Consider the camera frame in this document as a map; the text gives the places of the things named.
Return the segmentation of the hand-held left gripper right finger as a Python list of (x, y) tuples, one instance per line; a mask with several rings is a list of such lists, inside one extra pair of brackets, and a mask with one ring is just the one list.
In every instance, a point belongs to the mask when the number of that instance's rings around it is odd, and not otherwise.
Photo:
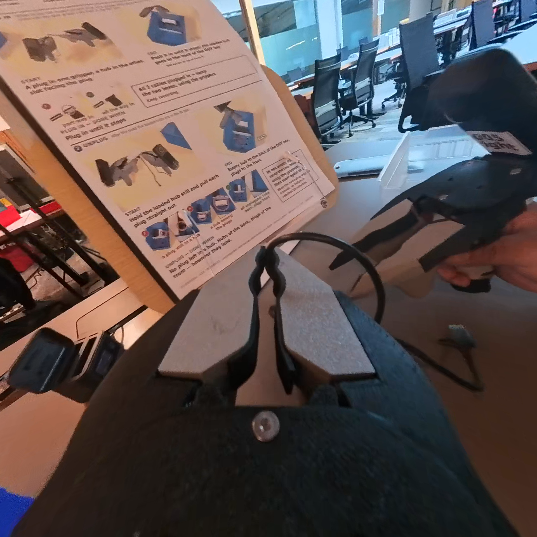
[(277, 371), (287, 394), (375, 377), (336, 292), (280, 248), (267, 252)]

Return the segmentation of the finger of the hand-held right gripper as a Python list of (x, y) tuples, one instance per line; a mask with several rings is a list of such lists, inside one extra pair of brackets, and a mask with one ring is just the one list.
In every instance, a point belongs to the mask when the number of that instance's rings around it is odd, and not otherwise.
[(425, 297), (433, 288), (436, 265), (426, 271), (420, 259), (431, 253), (448, 238), (464, 228), (463, 225), (448, 221), (431, 223), (409, 237), (401, 246), (377, 246), (371, 257), (376, 262), (376, 270), (386, 286), (398, 288), (411, 298)]
[(352, 245), (375, 264), (391, 257), (420, 230), (420, 214), (410, 200), (384, 207), (358, 231)]

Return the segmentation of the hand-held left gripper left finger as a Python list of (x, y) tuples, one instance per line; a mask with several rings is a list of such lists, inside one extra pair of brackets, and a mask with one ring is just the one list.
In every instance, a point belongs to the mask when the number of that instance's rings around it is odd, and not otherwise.
[(202, 287), (158, 367), (160, 375), (227, 393), (252, 376), (264, 253), (264, 248), (254, 248)]

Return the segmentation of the dark grey usb hub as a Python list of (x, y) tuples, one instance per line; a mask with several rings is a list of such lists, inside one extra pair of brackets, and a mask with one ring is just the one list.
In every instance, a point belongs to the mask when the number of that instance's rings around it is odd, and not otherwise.
[[(351, 258), (356, 260), (361, 267), (365, 269), (366, 274), (372, 279), (376, 295), (376, 311), (374, 320), (377, 322), (377, 324), (381, 324), (386, 308), (386, 291), (379, 272), (366, 254), (359, 251), (355, 246), (352, 246), (339, 238), (316, 232), (295, 232), (273, 239), (267, 246), (264, 247), (263, 250), (264, 268), (269, 270), (269, 276), (272, 276), (272, 272), (274, 272), (277, 266), (277, 255), (275, 252), (276, 248), (292, 241), (310, 241), (327, 244), (334, 248), (338, 248), (343, 253), (350, 254)], [(475, 340), (469, 331), (462, 325), (450, 325), (448, 327), (448, 332), (449, 336), (439, 339), (438, 344), (451, 348), (460, 353), (472, 376), (471, 380), (460, 377), (458, 374), (449, 368), (442, 366), (440, 363), (429, 357), (425, 352), (404, 341), (403, 339), (397, 338), (396, 341), (406, 350), (406, 352), (410, 353), (413, 358), (419, 359), (421, 362), (433, 368), (444, 377), (453, 381), (455, 384), (470, 392), (483, 392), (485, 385), (473, 357), (473, 351), (476, 347)]]

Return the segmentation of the person's right hand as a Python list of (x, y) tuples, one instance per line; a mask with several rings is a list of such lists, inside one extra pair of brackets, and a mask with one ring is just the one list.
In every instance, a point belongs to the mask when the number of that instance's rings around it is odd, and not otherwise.
[(437, 268), (440, 278), (459, 287), (470, 285), (463, 268), (490, 266), (498, 278), (536, 293), (536, 203), (504, 228), (500, 238), (471, 252), (447, 258)]

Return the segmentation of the black device with screen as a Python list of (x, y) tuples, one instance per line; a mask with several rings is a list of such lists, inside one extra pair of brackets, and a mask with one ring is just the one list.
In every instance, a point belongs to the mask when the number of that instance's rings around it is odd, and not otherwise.
[(125, 349), (108, 331), (100, 331), (75, 343), (76, 357), (70, 378), (78, 382), (98, 383), (123, 355)]

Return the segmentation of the black office chair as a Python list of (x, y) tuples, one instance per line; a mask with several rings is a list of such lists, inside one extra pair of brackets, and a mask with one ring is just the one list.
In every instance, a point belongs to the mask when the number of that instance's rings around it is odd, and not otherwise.
[(313, 130), (324, 149), (338, 144), (334, 132), (342, 128), (343, 115), (339, 105), (341, 54), (316, 60), (312, 91)]
[(399, 132), (418, 130), (426, 113), (430, 85), (440, 71), (434, 37), (434, 15), (429, 12), (399, 24), (406, 98), (399, 117)]
[(348, 137), (353, 136), (353, 124), (371, 123), (376, 126), (373, 117), (374, 84), (373, 70), (378, 52), (379, 39), (360, 45), (358, 62), (353, 69), (350, 84), (339, 90), (339, 106), (345, 112), (343, 124), (348, 124)]

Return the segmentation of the printed instruction sheet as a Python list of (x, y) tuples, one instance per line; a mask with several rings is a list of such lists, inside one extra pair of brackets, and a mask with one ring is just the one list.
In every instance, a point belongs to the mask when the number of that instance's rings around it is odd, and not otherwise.
[(176, 298), (334, 187), (210, 1), (1, 1), (1, 79)]

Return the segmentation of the red storage bin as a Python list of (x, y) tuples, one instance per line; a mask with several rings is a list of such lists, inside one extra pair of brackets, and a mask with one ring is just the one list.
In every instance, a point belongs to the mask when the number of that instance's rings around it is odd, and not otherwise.
[(56, 201), (51, 206), (53, 211), (40, 215), (32, 208), (19, 211), (8, 199), (1, 198), (1, 258), (10, 261), (19, 273), (29, 270), (32, 265), (38, 265), (43, 270), (57, 266), (55, 257), (50, 257), (37, 247), (37, 238), (30, 241), (32, 233), (43, 231), (44, 226), (53, 222), (54, 218), (64, 215)]

